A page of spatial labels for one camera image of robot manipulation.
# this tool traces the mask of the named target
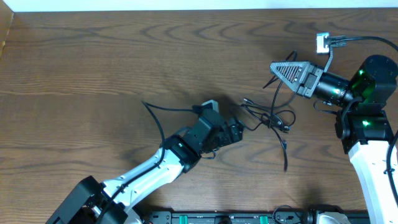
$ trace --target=wooden panel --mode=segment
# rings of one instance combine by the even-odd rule
[[[0,62],[0,216],[42,223],[82,178],[112,178],[155,152],[157,127],[141,100],[188,108],[209,99],[226,111],[244,97],[269,105],[269,64],[298,50],[323,64],[315,34],[379,35],[398,42],[398,9],[18,13]],[[331,71],[351,77],[378,42],[335,51]],[[278,101],[289,98],[283,87]],[[273,210],[330,203],[366,209],[334,117],[297,97],[289,168],[275,134],[260,128],[200,161],[144,201],[174,210]],[[396,94],[386,107],[394,129]],[[196,116],[156,111],[165,134]],[[244,113],[240,117],[255,125]]]
[[[4,1],[0,1],[0,58],[2,49],[6,44],[6,37],[10,29],[12,17],[14,13],[8,8]]]

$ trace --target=tangled black wire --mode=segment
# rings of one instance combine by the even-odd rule
[[[293,55],[294,55],[294,58],[293,58],[293,61],[294,61],[297,58],[297,51],[296,50],[294,50],[292,53],[290,53],[289,56],[287,56],[286,60],[289,60],[289,58],[291,58],[291,56],[293,56]],[[273,76],[263,88],[267,88],[269,85],[273,84],[278,79],[279,79],[278,77]],[[282,86],[282,84],[283,84],[283,81],[280,81],[279,86],[277,87],[277,89],[275,91],[274,99],[272,100],[272,105],[271,106],[259,105],[259,104],[253,102],[252,100],[250,100],[248,98],[244,99],[245,103],[243,103],[241,105],[234,105],[234,106],[239,106],[240,108],[246,110],[247,112],[249,112],[249,114],[253,118],[256,118],[257,120],[260,121],[260,123],[257,126],[255,126],[254,128],[249,128],[248,126],[246,126],[245,124],[242,123],[242,125],[247,130],[255,131],[260,125],[263,124],[263,125],[267,126],[269,129],[273,130],[273,132],[275,132],[275,134],[278,137],[278,140],[280,142],[280,145],[282,146],[282,150],[283,150],[283,153],[284,153],[284,172],[286,172],[287,171],[287,153],[286,153],[287,143],[286,143],[285,140],[283,140],[281,138],[281,136],[277,132],[277,130],[282,131],[283,133],[288,133],[288,131],[290,130],[290,127],[296,121],[296,114],[292,110],[281,110],[281,111],[278,111],[278,112],[275,112],[274,110],[277,110],[279,108],[282,108],[284,106],[289,105],[293,101],[293,99],[295,98],[296,92],[292,95],[290,100],[288,100],[285,103],[282,103],[279,106],[275,106],[275,101],[276,101],[278,92],[279,92],[280,87]],[[293,121],[291,123],[289,123],[289,124],[286,124],[285,121],[279,116],[282,113],[291,113],[293,115]]]

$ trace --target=wooden tabletop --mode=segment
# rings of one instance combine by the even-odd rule
[[[189,108],[210,99],[221,111],[244,97],[270,105],[269,65],[292,50],[324,65],[317,32],[375,35],[398,42],[398,9],[17,13],[0,59],[0,219],[43,223],[83,178],[110,179],[159,148],[145,100]],[[335,50],[330,70],[351,78],[371,54],[398,61],[379,42]],[[283,86],[277,104],[291,91]],[[332,115],[296,97],[287,140],[289,168],[275,134],[261,127],[201,160],[144,203],[174,210],[273,210],[329,203],[366,205]],[[387,115],[398,128],[397,94]],[[197,117],[154,111],[170,136]],[[242,113],[248,125],[255,121]]]

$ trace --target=wood grain surface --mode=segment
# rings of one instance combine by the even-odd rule
[[[56,12],[16,14],[0,61],[0,220],[43,223],[84,177],[130,170],[159,147],[141,100],[189,108],[248,97],[269,105],[269,65],[293,49],[323,65],[315,35],[378,35],[398,42],[398,9]],[[379,42],[335,50],[331,71],[346,78],[371,54],[398,55]],[[290,97],[283,86],[277,101]],[[333,116],[297,97],[287,140],[289,168],[275,134],[260,128],[202,160],[148,196],[174,210],[273,210],[330,203],[364,210],[361,186],[336,138]],[[398,128],[395,93],[387,115]],[[166,136],[196,116],[155,111]],[[240,117],[255,125],[248,115]]]

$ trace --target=cable connector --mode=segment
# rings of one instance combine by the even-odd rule
[[[332,48],[345,47],[347,43],[343,41],[346,36],[330,37],[328,32],[317,34],[317,54],[328,54]]]

